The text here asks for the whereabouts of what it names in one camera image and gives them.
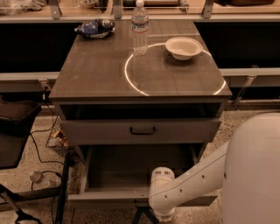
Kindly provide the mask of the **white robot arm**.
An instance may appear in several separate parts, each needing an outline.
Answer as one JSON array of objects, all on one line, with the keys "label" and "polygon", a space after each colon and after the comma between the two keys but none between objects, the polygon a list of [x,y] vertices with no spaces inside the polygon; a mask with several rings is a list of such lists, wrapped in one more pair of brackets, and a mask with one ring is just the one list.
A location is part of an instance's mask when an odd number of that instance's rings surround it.
[{"label": "white robot arm", "polygon": [[176,207],[222,190],[223,224],[280,224],[280,114],[256,115],[191,169],[152,172],[149,204],[162,221]]}]

